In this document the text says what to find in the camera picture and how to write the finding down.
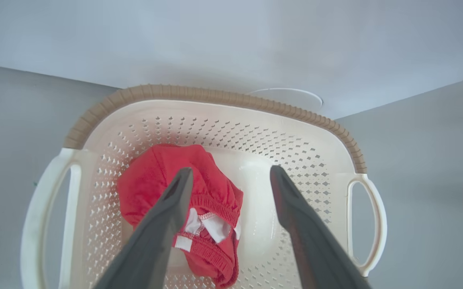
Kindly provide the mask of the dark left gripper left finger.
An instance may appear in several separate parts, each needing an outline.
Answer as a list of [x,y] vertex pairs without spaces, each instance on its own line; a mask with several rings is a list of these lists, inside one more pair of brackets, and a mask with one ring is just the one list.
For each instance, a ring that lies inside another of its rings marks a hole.
[[180,169],[93,289],[163,289],[173,239],[185,225],[192,187],[192,169]]

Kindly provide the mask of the white front-load washing machine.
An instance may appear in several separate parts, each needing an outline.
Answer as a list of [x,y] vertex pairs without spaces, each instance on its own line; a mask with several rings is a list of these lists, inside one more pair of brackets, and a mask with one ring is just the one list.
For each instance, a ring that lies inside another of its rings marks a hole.
[[463,0],[0,0],[0,67],[307,90],[341,118],[463,80]]

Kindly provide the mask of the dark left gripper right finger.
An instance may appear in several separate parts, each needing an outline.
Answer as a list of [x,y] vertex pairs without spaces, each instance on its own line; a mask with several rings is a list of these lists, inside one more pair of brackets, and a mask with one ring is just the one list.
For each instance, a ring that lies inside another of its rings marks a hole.
[[290,234],[302,289],[371,289],[281,166],[270,168],[277,217]]

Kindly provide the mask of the round white filter cover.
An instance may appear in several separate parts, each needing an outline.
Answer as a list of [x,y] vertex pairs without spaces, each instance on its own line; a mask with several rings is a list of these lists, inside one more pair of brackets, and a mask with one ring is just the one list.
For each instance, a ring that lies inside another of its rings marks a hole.
[[278,101],[304,110],[318,112],[324,102],[318,95],[295,88],[265,88],[249,92],[248,95]]

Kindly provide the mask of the red elastic-waist shorts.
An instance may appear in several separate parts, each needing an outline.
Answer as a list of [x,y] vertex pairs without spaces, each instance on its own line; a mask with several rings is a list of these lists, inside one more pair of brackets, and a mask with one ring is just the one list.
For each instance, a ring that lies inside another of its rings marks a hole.
[[193,274],[209,277],[218,289],[239,275],[243,192],[200,145],[159,144],[134,159],[117,181],[123,218],[136,229],[182,168],[193,172],[193,188],[182,229],[172,246],[186,257]]

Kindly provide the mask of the cream perforated laundry basket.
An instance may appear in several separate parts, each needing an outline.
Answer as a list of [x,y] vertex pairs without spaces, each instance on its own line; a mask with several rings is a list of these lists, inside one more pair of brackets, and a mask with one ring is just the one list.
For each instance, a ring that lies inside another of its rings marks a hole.
[[58,289],[92,289],[132,234],[117,180],[161,143],[200,145],[244,192],[233,289],[300,289],[290,236],[275,212],[269,171],[284,168],[367,278],[387,239],[387,216],[353,137],[327,117],[250,95],[141,85],[79,117],[41,176],[20,251],[24,289],[47,289],[45,249],[55,197],[70,171]]

